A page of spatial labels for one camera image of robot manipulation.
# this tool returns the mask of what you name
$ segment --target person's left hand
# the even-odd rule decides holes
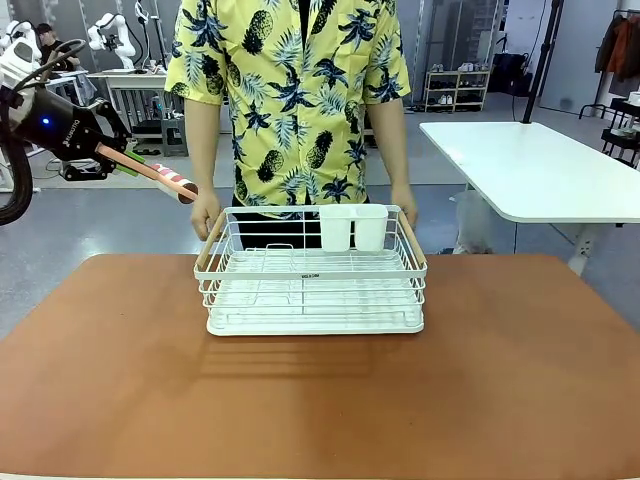
[[[418,206],[413,197],[411,186],[407,184],[391,185],[391,204],[397,205],[402,209],[409,220],[411,228],[416,227],[418,222]]]

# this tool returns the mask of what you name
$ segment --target brown table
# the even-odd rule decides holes
[[[636,333],[559,260],[429,262],[421,334],[215,338],[194,257],[94,257],[0,344],[0,472],[640,474]]]

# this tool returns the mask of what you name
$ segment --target wire rack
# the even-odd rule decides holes
[[[228,208],[220,215],[194,267],[211,333],[331,335],[423,329],[427,264],[402,211],[387,207],[381,252],[352,248],[326,253],[313,248],[319,247],[318,210]],[[259,222],[267,233],[247,233],[243,227],[258,222],[235,217],[247,213],[274,217]],[[243,238],[269,236],[270,225],[276,230],[284,223],[290,233],[271,234],[273,243],[264,248],[243,248]]]

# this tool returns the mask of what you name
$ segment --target red and white striped object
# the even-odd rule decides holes
[[[173,190],[171,188],[171,183],[180,185],[181,187],[187,189],[188,191],[197,194],[198,187],[196,186],[195,183],[193,183],[191,180],[187,178],[184,178],[182,175],[180,175],[177,172],[174,172],[170,168],[165,167],[161,163],[156,163],[154,165],[151,165],[151,168],[153,168],[156,172],[158,172],[162,177],[161,179],[156,180],[156,183],[158,184],[158,188],[160,188],[160,190],[162,190],[164,193],[171,196],[172,198],[175,198],[180,203],[185,203],[185,204],[193,203],[193,198],[186,197],[185,195],[182,195],[176,192],[175,190]]]

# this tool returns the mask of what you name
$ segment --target black shirt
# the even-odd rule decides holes
[[[302,43],[307,41],[307,30],[309,29],[309,3],[311,0],[298,0],[300,7],[300,25],[302,26]]]
[[[62,42],[60,40],[56,40],[51,45],[43,45],[42,48],[40,49],[40,52],[42,53],[42,60],[40,60],[40,63],[42,63],[42,65],[47,63],[49,61],[49,57],[51,56],[51,52],[53,52],[60,45],[62,45]],[[69,50],[71,50],[69,47],[64,47],[63,49],[60,50],[60,52],[67,53]],[[66,72],[73,72],[75,70],[75,67],[71,62],[64,60],[60,62],[54,70],[63,70]]]

